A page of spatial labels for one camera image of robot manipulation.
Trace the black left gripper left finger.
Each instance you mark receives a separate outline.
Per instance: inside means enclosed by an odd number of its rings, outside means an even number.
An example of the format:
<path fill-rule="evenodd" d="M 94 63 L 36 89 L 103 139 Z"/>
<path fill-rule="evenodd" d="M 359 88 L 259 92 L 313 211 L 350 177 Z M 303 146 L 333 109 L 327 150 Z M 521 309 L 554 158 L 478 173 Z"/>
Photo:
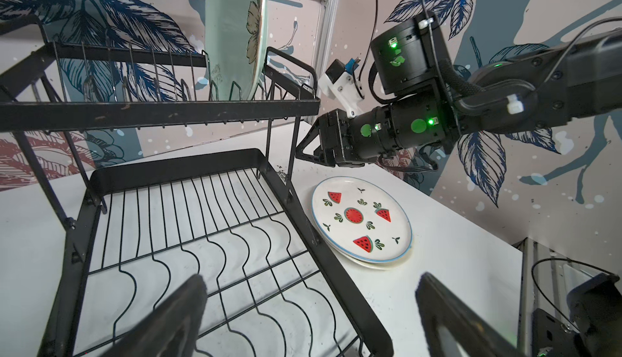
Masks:
<path fill-rule="evenodd" d="M 207 286 L 195 274 L 104 355 L 191 356 L 206 304 Z"/>

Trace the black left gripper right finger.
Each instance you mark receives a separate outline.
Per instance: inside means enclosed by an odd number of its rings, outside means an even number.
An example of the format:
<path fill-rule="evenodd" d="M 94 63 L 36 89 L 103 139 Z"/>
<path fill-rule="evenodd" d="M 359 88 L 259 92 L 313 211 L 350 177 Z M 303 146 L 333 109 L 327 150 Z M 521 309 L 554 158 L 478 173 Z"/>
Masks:
<path fill-rule="evenodd" d="M 430 273 L 420 278 L 416 302 L 429 355 L 522 355 Z"/>

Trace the white patterned plate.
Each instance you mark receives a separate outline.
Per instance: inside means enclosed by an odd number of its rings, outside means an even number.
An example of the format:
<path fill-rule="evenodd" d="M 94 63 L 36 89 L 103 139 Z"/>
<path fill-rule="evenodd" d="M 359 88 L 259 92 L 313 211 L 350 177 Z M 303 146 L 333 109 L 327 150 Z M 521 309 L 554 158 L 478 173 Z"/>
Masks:
<path fill-rule="evenodd" d="M 366 180 L 325 179 L 314 188 L 311 211 L 319 233 L 361 261 L 393 261 L 412 246 L 413 233 L 404 209 Z"/>

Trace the pale green plate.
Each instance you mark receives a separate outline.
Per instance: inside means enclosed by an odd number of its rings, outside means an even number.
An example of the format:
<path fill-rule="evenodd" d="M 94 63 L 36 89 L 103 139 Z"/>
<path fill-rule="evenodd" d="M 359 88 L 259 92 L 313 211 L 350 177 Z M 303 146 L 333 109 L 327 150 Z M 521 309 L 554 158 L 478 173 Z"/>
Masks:
<path fill-rule="evenodd" d="M 251 100 L 267 55 L 267 0 L 205 0 L 209 80 L 218 101 Z"/>

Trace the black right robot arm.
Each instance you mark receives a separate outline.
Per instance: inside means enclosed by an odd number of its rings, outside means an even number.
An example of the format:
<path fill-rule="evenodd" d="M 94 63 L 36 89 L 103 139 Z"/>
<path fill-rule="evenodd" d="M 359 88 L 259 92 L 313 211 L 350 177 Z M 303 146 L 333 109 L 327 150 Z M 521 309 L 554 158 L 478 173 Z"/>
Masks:
<path fill-rule="evenodd" d="M 463 78 L 440 25 L 417 15 L 372 41 L 369 81 L 386 93 L 350 117 L 321 115 L 296 157 L 327 167 L 374 164 L 426 146 L 451 152 L 473 133 L 510 134 L 562 126 L 621 106 L 621 33 L 581 32 L 566 46 L 493 62 Z"/>

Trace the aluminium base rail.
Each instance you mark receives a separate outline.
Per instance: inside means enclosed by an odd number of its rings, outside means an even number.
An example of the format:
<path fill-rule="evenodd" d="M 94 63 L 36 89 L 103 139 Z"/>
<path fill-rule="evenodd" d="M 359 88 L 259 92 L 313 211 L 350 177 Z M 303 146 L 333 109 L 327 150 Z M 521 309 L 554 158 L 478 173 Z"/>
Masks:
<path fill-rule="evenodd" d="M 568 294 L 591 276 L 545 245 L 526 238 L 518 319 L 518 350 L 527 356 L 579 356 Z"/>

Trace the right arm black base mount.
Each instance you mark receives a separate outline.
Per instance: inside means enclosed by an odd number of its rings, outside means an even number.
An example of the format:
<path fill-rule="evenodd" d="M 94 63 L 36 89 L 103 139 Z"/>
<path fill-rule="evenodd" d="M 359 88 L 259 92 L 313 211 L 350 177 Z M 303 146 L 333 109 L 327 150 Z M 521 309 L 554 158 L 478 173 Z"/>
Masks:
<path fill-rule="evenodd" d="M 621 355 L 621 292 L 616 287 L 621 277 L 599 267 L 597 271 L 568 292 L 568 314 L 553 307 L 561 320 L 542 308 L 532 312 L 531 355 Z"/>

